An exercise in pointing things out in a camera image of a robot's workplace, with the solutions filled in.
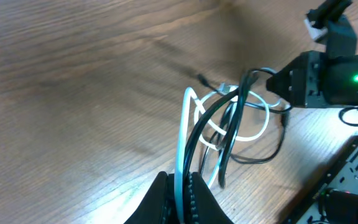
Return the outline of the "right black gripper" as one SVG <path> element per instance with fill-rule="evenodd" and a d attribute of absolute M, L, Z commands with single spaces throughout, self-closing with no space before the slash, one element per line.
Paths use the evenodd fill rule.
<path fill-rule="evenodd" d="M 266 89 L 295 108 L 327 108 L 320 77 L 324 60 L 322 52 L 303 52 L 270 77 Z"/>

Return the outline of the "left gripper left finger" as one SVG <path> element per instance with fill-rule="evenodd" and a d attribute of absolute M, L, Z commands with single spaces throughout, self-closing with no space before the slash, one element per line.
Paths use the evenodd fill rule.
<path fill-rule="evenodd" d="M 179 224 L 173 193 L 174 174 L 157 174 L 141 203 L 124 224 Z"/>

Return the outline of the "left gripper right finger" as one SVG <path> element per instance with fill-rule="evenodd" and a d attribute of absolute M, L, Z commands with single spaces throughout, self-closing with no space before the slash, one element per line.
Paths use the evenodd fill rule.
<path fill-rule="evenodd" d="M 198 172 L 189 174 L 184 190 L 185 223 L 233 224 Z"/>

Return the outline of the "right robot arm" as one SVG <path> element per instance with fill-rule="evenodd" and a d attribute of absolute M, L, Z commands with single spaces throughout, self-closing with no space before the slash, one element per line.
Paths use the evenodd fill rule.
<path fill-rule="evenodd" d="M 303 52 L 270 77 L 266 89 L 295 108 L 358 106 L 358 55 Z"/>

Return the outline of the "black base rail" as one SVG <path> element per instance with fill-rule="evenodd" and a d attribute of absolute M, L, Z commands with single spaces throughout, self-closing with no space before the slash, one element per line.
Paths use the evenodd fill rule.
<path fill-rule="evenodd" d="M 358 136 L 280 223 L 358 223 Z"/>

